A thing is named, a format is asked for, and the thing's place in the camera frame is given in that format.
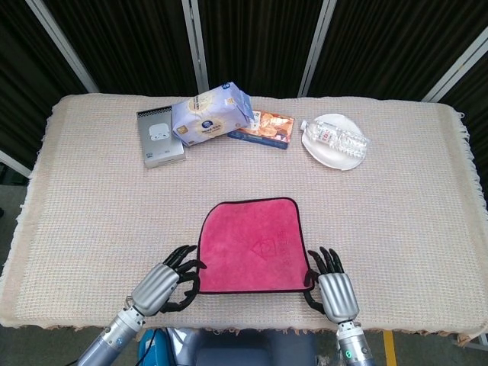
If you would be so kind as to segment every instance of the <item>gray box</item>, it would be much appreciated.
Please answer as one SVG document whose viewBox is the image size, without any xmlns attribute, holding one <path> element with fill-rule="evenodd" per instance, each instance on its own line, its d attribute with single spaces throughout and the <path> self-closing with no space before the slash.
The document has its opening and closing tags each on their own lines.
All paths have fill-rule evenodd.
<svg viewBox="0 0 488 366">
<path fill-rule="evenodd" d="M 137 112 L 137 124 L 148 168 L 185 159 L 183 144 L 172 132 L 171 106 Z"/>
</svg>

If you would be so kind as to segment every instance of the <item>floor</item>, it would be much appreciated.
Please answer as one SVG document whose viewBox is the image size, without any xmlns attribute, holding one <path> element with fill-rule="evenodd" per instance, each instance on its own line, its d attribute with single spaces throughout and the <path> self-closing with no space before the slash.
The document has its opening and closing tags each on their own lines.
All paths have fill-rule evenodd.
<svg viewBox="0 0 488 366">
<path fill-rule="evenodd" d="M 4 216 L 0 218 L 0 263 L 4 263 L 10 242 L 17 225 L 16 217 L 24 203 L 26 187 L 0 185 L 0 208 Z M 45 330 L 36 326 L 21 329 L 0 326 L 0 365 L 59 365 L 73 360 L 98 335 L 100 329 L 88 328 L 76 332 L 74 329 Z M 368 332 L 367 338 L 377 366 L 394 366 L 391 358 L 387 363 L 382 332 Z M 486 364 L 488 353 L 460 348 L 453 345 L 450 338 L 438 335 L 412 335 L 395 332 L 393 334 L 396 364 L 404 366 L 481 366 Z M 332 355 L 334 335 L 325 332 L 317 336 L 320 354 Z M 114 365 L 130 366 L 137 362 L 137 344 L 132 342 Z"/>
</svg>

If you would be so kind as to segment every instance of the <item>yellow floor line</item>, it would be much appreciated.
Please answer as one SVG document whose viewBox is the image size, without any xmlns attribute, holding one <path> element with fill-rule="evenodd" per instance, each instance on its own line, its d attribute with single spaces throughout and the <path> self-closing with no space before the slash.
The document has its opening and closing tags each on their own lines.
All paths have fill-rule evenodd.
<svg viewBox="0 0 488 366">
<path fill-rule="evenodd" d="M 384 353 L 387 356 L 387 366 L 397 366 L 397 357 L 395 356 L 395 344 L 393 343 L 393 332 L 391 330 L 383 331 Z"/>
</svg>

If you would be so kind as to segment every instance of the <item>plastic water bottle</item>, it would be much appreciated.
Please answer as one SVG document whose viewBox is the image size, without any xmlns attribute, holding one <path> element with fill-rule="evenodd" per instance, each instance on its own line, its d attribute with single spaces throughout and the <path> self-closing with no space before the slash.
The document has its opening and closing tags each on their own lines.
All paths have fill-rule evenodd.
<svg viewBox="0 0 488 366">
<path fill-rule="evenodd" d="M 325 143 L 331 148 L 358 159 L 364 159 L 369 139 L 357 133 L 343 130 L 333 124 L 322 121 L 303 121 L 301 130 L 309 139 Z"/>
</svg>

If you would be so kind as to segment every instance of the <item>food image on box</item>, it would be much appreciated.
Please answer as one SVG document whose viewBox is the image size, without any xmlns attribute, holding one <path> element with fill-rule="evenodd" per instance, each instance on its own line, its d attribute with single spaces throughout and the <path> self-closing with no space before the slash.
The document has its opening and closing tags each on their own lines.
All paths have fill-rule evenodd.
<svg viewBox="0 0 488 366">
<path fill-rule="evenodd" d="M 267 111 L 253 111 L 253 114 L 254 120 L 249 126 L 229 132 L 227 136 L 280 149 L 288 148 L 293 130 L 292 117 Z"/>
<path fill-rule="evenodd" d="M 249 96 L 226 83 L 172 106 L 173 132 L 187 146 L 201 143 L 252 121 Z"/>
</svg>

